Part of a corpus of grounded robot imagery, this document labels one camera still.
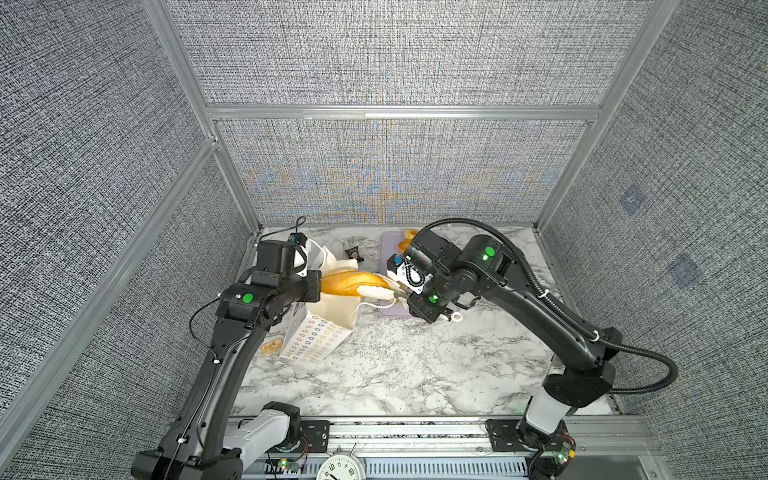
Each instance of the orange label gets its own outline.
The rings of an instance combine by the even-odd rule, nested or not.
[[[264,343],[261,346],[261,354],[270,355],[272,353],[279,352],[281,348],[283,348],[282,339],[272,340],[271,342]]]

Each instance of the black cable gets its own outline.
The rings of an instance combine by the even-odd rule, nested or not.
[[[187,427],[184,429],[184,434],[186,435],[187,432],[189,432],[190,427],[192,426],[192,421],[196,422],[196,425],[194,427],[195,433],[197,433],[197,443],[200,444],[200,448],[204,449],[205,444],[203,443],[203,439],[200,435],[200,423],[195,420],[195,417],[197,416],[197,413],[200,411],[200,407],[203,405],[203,402],[205,402],[205,399],[208,397],[208,392],[210,391],[210,387],[214,384],[214,379],[216,378],[216,365],[214,365],[213,372],[210,373],[210,379],[208,379],[208,386],[205,387],[205,392],[203,392],[203,396],[200,397],[200,403],[197,404],[197,408],[192,413],[192,416],[190,417],[190,421],[187,423]]]
[[[302,215],[301,217],[296,219],[296,225],[294,225],[292,227],[288,227],[288,228],[283,228],[282,230],[277,230],[277,231],[274,231],[274,232],[269,232],[266,235],[262,235],[261,238],[259,238],[259,241],[264,240],[269,235],[274,235],[275,233],[287,232],[288,230],[293,230],[294,228],[296,229],[296,232],[298,232],[299,231],[299,227],[301,227],[305,223],[306,223],[306,217],[304,217]]]
[[[536,453],[533,454],[533,456],[531,457],[531,460],[528,462],[528,465],[530,465],[528,467],[528,474],[529,475],[531,474],[531,467],[533,467],[533,462],[538,460],[538,458],[541,456],[542,453],[544,453],[544,444],[539,442],[538,450],[536,450]]]
[[[176,455],[179,455],[179,449],[181,448],[181,444],[176,444],[176,451],[174,452],[174,456],[170,458],[170,462],[168,462],[168,466],[165,467],[165,474],[163,475],[163,480],[168,480],[168,473],[170,473],[170,467],[174,464],[174,461],[176,460]]]
[[[413,281],[413,276],[412,276],[413,275],[412,271],[413,271],[413,265],[411,265],[411,263],[406,262],[406,279],[408,280],[408,283],[410,283],[411,286],[421,286],[421,285],[424,285],[424,282],[425,282],[424,276],[421,273],[419,273],[419,281],[418,282],[414,282]]]
[[[273,295],[270,294],[269,296],[265,297],[261,301],[261,303],[259,304],[259,309],[256,312],[257,320],[261,317],[261,313],[264,311],[264,306],[266,305],[267,300],[272,298],[272,296]],[[227,358],[229,358],[230,353],[232,353],[234,348],[236,346],[240,345],[240,343],[243,342],[244,340],[248,339],[248,337],[250,337],[250,334],[245,335],[243,338],[241,338],[239,340],[236,340],[234,343],[232,343],[232,345],[230,345],[230,347],[227,349],[227,353],[225,353],[224,357],[221,359],[221,365],[222,366],[224,365],[224,362],[227,361]],[[195,409],[194,414],[192,415],[192,419],[194,419],[194,417],[197,415],[197,411],[203,405],[203,402],[205,402],[205,409],[208,408],[208,401],[210,401],[210,399],[207,398],[208,391],[209,391],[211,385],[213,385],[213,383],[214,383],[214,378],[218,381],[218,376],[217,375],[220,375],[220,374],[221,374],[221,370],[219,370],[219,372],[217,373],[217,371],[214,369],[214,372],[210,376],[210,381],[208,382],[208,387],[205,389],[205,393],[203,394],[203,398],[200,399],[200,403],[197,405],[197,408]],[[191,420],[192,419],[190,419],[190,423],[187,424],[187,430],[189,430],[190,426],[192,425],[191,424]],[[200,444],[201,448],[205,448],[205,444],[203,443],[202,435],[200,434],[200,423],[199,422],[195,425],[195,432],[197,433],[197,443]]]
[[[541,287],[541,284],[538,282],[538,278],[536,277],[536,274],[533,272],[533,269],[531,268],[531,265],[528,264],[528,260],[525,258],[525,254],[520,250],[517,245],[512,243],[511,240],[509,240],[502,232],[496,230],[494,227],[491,227],[490,225],[487,225],[485,223],[482,223],[477,220],[472,220],[471,218],[461,218],[461,217],[453,217],[453,218],[444,218],[442,220],[437,220],[426,227],[425,229],[429,230],[434,227],[437,227],[439,225],[445,225],[447,223],[465,223],[467,225],[472,225],[473,227],[480,228],[482,230],[485,230],[486,232],[490,233],[494,237],[496,237],[499,241],[501,241],[508,249],[512,250],[512,253],[515,255],[516,260],[518,263],[520,263],[520,267],[522,267],[523,272],[525,273],[525,277],[528,279],[528,282],[533,287],[533,290],[537,293],[537,296],[541,295],[541,300],[547,304],[547,306],[558,316],[560,316],[563,320],[565,320],[571,327],[576,329],[578,332],[580,332],[582,335],[584,335],[587,339],[594,337],[594,332],[590,331],[587,327],[584,325],[581,325],[579,322],[577,322],[575,319],[571,318],[570,315],[568,315],[562,308],[560,308],[555,302],[552,301],[552,299],[549,298],[548,295],[545,295],[545,290]],[[650,350],[642,349],[636,346],[629,346],[624,345],[623,343],[614,343],[609,342],[605,339],[598,339],[595,341],[595,343],[599,343],[603,346],[606,346],[609,349],[614,349],[619,352],[625,352],[630,353],[631,355],[637,355],[637,356],[644,356],[645,358],[656,360],[657,362],[663,363],[668,371],[667,374],[659,380],[658,382],[654,382],[645,386],[639,386],[639,387],[627,387],[627,388],[616,388],[611,389],[608,393],[623,393],[623,394],[634,394],[634,393],[650,393],[650,392],[656,392],[657,390],[661,390],[662,388],[665,388],[669,385],[671,385],[679,375],[679,370],[677,368],[677,364],[670,359],[669,357],[662,355],[661,353],[652,352]]]
[[[218,301],[219,301],[219,299],[218,299],[218,298],[215,298],[215,299],[211,300],[210,302],[206,303],[205,305],[203,305],[202,307],[200,307],[199,309],[197,309],[197,312],[193,313],[193,314],[192,314],[192,316],[190,317],[190,335],[192,335],[192,338],[194,338],[195,340],[197,340],[197,342],[198,342],[199,344],[201,344],[202,346],[204,346],[204,347],[205,347],[205,348],[206,348],[206,349],[207,349],[207,350],[208,350],[208,351],[209,351],[209,352],[210,352],[210,353],[211,353],[211,354],[214,356],[214,359],[218,358],[218,357],[216,357],[216,352],[214,352],[214,349],[210,348],[210,347],[208,346],[208,344],[207,344],[207,343],[205,343],[203,340],[201,340],[201,339],[197,338],[197,337],[195,336],[194,332],[192,331],[192,320],[194,319],[194,317],[195,317],[195,316],[196,316],[198,313],[202,312],[202,311],[203,311],[203,309],[205,309],[207,306],[213,305],[215,302],[218,302]]]
[[[272,457],[270,457],[269,451],[266,452],[266,457],[269,459],[268,465],[272,467],[272,475],[275,475],[275,479],[277,479],[277,467],[272,466]]]

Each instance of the metal mounting plate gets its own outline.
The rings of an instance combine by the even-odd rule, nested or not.
[[[306,439],[307,453],[325,453],[328,451],[328,437],[331,422],[326,420],[302,420],[301,436]],[[290,453],[281,452],[272,447],[270,454],[287,455],[289,457],[301,455],[304,452],[304,441],[300,441],[294,450]]]
[[[491,440],[491,448],[494,452],[530,452],[525,448],[517,436],[517,420],[486,420],[485,428]],[[546,452],[559,452],[563,448],[563,437],[556,436],[545,447]]]

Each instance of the aluminum frame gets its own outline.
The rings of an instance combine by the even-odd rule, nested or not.
[[[0,419],[0,475],[7,469],[40,415],[88,347],[109,310],[141,265],[149,249],[165,228],[170,216],[189,192],[214,151],[208,137],[198,147],[165,195],[141,224],[112,267],[91,292],[74,319],[51,348],[24,388]]]
[[[256,245],[259,243],[260,238],[261,232],[256,232],[248,237],[245,253],[243,254],[243,259],[240,261],[240,268],[237,269],[237,278],[240,278],[240,275],[253,265],[253,260],[256,258]]]
[[[299,228],[375,228],[386,227],[397,230],[399,228],[416,228],[421,229],[428,222],[425,223],[303,223]],[[294,227],[295,223],[265,223],[264,229],[267,228],[288,228]],[[471,227],[471,225],[464,225],[463,223],[457,223],[462,227]],[[520,223],[494,223],[492,227],[496,228],[532,228],[532,222],[520,222]]]
[[[257,105],[209,104],[210,120],[224,118],[302,118],[306,120],[379,120],[397,118],[586,120],[595,121],[601,109],[570,105]]]
[[[549,273],[552,274],[554,284],[557,285],[560,290],[560,295],[563,297],[565,306],[576,312],[578,315],[581,315],[581,311],[579,311],[578,305],[576,305],[576,300],[574,299],[573,293],[571,293],[571,289],[568,288],[568,283],[565,281],[565,277],[562,276],[562,273],[558,269],[558,265],[552,259],[551,250],[547,241],[544,239],[544,236],[541,235],[541,232],[538,229],[534,228],[533,237],[536,239],[538,248],[541,250],[541,255],[544,257],[544,261],[549,267]]]
[[[630,84],[640,71],[650,50],[664,30],[672,14],[677,10],[680,0],[656,0],[650,7],[640,30],[632,42],[629,52],[624,57],[621,67],[614,76],[611,86],[608,88],[603,102],[600,117],[591,123],[581,135],[571,159],[565,165],[562,173],[555,181],[552,190],[541,212],[536,219],[536,227],[544,231],[554,216],[554,212],[560,207],[565,195],[571,189],[579,171],[589,158],[592,149],[600,140],[603,131],[611,121],[611,117],[617,110],[621,100],[627,93]]]
[[[232,161],[227,146],[224,145],[223,139],[216,129],[215,123],[206,116],[207,101],[205,94],[194,73],[189,56],[184,47],[181,46],[178,30],[174,25],[165,2],[163,0],[142,0],[142,4],[157,32],[157,36],[160,38],[168,60],[176,71],[181,87],[184,89],[184,93],[187,94],[192,112],[197,117],[200,128],[206,136],[213,135],[218,141],[219,149],[216,152],[216,159],[224,181],[227,182],[232,198],[240,210],[243,221],[245,221],[251,233],[259,231],[260,222],[256,208],[248,194],[240,172]]]

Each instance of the purple cutting board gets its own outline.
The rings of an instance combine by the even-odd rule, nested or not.
[[[384,232],[382,235],[382,256],[381,256],[381,270],[379,272],[386,276],[386,261],[394,254],[398,253],[397,246],[400,245],[405,238],[403,232]],[[389,305],[391,300],[379,300],[379,305]],[[380,309],[379,312],[386,316],[411,316],[408,309],[405,308],[402,303],[398,302],[397,305]]]

